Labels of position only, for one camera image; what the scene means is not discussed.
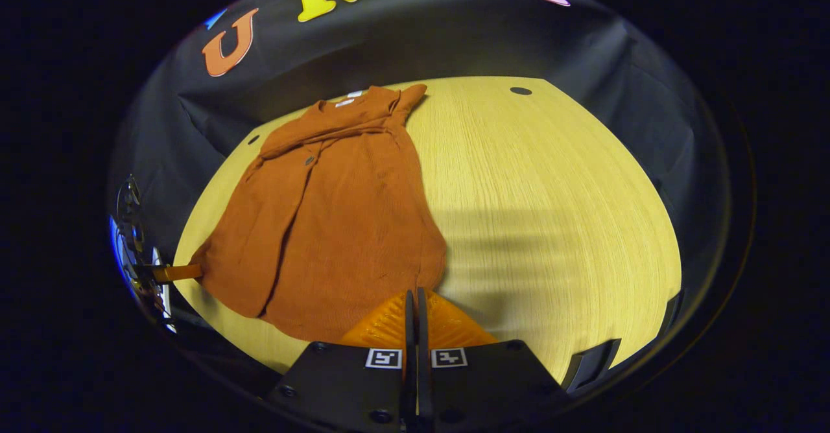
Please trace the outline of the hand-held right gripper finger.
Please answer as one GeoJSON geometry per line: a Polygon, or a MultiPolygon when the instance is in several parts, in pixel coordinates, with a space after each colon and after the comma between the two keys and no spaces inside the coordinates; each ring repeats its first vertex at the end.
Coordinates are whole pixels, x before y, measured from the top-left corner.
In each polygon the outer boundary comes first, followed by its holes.
{"type": "Polygon", "coordinates": [[[431,349],[427,293],[417,291],[421,432],[531,432],[572,398],[522,340],[431,349]]]}
{"type": "Polygon", "coordinates": [[[311,342],[269,403],[311,432],[402,432],[415,410],[411,291],[391,298],[344,344],[311,342]]]}

